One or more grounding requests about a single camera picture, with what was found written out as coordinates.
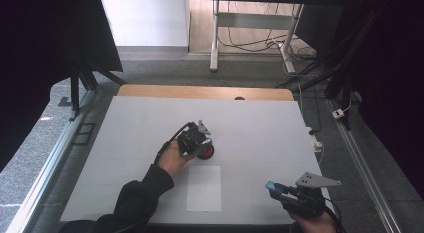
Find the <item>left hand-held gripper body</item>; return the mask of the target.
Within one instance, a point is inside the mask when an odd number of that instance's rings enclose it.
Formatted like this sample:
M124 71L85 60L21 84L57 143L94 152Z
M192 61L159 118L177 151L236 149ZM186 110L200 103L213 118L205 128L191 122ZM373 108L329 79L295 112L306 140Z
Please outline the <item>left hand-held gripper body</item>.
M188 122L177 132L177 142L182 153L188 155L196 155L203 153L207 145L201 142L206 138L210 138L210 131L201 120L198 123Z

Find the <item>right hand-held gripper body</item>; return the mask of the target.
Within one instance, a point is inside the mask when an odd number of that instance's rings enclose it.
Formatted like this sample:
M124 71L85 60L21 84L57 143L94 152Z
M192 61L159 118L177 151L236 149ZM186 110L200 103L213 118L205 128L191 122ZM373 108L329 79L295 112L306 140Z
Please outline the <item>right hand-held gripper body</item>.
M305 172L296 182L296 194L282 194L294 200L293 203L282 206L290 213L305 219L320 217L328 207L322 194L322 188L341 186L338 180L333 180L310 172Z

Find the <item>blue block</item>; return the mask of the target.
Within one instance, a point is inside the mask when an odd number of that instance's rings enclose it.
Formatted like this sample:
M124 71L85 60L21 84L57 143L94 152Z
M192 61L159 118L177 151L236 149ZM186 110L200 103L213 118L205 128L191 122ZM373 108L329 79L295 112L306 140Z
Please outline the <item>blue block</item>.
M278 183L274 183L272 181L268 181L265 185L265 188L278 193L281 193L283 191L283 189L279 186Z

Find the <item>red round object black rim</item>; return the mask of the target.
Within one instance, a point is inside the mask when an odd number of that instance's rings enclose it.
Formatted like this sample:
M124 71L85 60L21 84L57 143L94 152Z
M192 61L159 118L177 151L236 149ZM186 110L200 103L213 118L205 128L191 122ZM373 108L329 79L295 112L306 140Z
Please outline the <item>red round object black rim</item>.
M206 150L198 155L198 158L201 160L211 159L214 155L215 148L213 146L208 146Z

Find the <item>person's left hand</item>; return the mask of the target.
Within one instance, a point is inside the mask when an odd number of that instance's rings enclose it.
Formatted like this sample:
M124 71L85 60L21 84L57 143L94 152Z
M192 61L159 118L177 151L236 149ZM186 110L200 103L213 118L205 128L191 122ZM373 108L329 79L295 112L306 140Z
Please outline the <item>person's left hand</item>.
M180 152L177 141L174 140L162 153L158 162L158 166L166 171L171 177L173 177L194 158L194 155L183 155Z

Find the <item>person's right hand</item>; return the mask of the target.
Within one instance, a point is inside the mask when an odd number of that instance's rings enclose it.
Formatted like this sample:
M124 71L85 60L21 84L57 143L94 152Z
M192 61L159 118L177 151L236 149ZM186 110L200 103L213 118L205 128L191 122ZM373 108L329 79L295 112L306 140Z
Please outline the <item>person's right hand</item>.
M289 213L289 216L299 224L304 233L336 233L335 223L326 212L315 219L305 219L294 213Z

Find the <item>white paper sheet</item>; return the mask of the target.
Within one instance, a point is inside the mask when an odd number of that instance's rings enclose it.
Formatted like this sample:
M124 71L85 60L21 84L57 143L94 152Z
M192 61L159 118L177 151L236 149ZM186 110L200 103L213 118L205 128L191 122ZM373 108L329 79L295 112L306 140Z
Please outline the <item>white paper sheet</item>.
M222 210L219 166L189 167L186 210L189 212Z

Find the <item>white power strip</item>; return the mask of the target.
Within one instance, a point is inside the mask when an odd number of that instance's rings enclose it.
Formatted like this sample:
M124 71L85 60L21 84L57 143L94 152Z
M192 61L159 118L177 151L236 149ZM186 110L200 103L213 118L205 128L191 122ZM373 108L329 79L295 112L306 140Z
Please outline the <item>white power strip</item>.
M311 127L306 128L310 138L311 138L311 146L315 153L321 153L323 151L323 143L318 141L315 133L316 130L313 130Z

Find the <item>black tripod stand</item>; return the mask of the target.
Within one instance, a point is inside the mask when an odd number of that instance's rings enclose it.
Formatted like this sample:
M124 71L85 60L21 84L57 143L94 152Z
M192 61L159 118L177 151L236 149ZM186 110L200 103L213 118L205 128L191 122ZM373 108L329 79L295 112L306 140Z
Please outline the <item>black tripod stand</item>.
M96 90L98 82L94 76L95 72L100 73L119 86L125 84L123 79L114 75L110 70L106 70L94 63L72 60L69 67L71 81L71 121L75 121L80 112L79 83L82 83L88 91Z

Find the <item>black curtain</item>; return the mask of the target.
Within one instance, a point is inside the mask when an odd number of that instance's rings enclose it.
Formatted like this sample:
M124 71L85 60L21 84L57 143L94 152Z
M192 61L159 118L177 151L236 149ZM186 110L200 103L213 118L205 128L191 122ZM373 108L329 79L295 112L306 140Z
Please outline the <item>black curtain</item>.
M424 0L387 0L348 66L359 113L424 200Z
M0 0L0 171L80 69L120 71L101 0Z

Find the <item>aluminium rail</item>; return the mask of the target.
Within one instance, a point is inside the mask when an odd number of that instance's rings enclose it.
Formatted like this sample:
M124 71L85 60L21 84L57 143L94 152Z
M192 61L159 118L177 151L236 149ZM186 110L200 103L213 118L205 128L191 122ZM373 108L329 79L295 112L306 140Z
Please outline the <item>aluminium rail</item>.
M353 134L344 126L340 119L333 118L341 137L349 151L361 180L368 192L374 208L378 213L387 233L402 233L402 229L391 209L385 195L377 184L370 167L357 144Z
M61 134L58 136L55 145L48 154L43 167L34 179L25 198L18 204L19 209L4 233L24 233L95 94L95 91L87 90L80 101L81 109L79 112L72 111L70 116L66 118Z

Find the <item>white desk frame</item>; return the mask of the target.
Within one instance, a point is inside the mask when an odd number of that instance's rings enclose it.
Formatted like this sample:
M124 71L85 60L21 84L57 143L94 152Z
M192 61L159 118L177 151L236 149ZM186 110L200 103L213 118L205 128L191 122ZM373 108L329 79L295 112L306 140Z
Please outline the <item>white desk frame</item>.
M291 15L221 12L219 1L213 0L213 38L210 53L210 71L216 72L218 69L218 29L227 27L286 30L286 39L283 43L278 43L277 46L283 58L284 69L288 74L294 74L295 68L289 54L289 48L302 8L302 4L294 4Z

